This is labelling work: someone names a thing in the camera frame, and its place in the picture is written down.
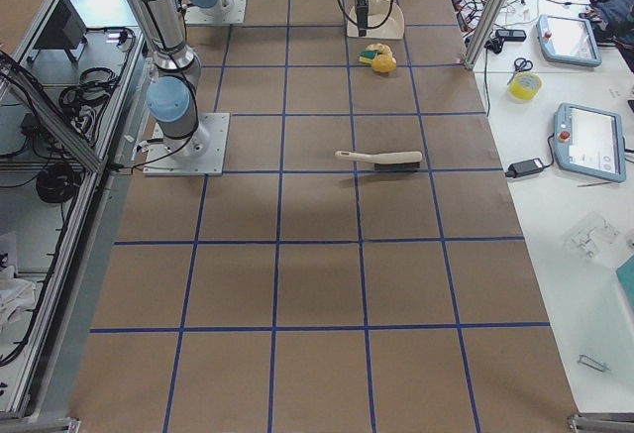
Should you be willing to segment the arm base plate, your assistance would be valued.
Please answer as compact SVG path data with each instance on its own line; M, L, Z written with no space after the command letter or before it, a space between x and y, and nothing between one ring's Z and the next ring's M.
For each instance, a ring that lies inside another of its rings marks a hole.
M247 0L188 0L185 23L194 27L243 25Z
M180 144L167 139L148 150L150 162L142 166L145 175L197 176L223 173L230 126L229 113L200 113L198 129L187 145L175 155Z

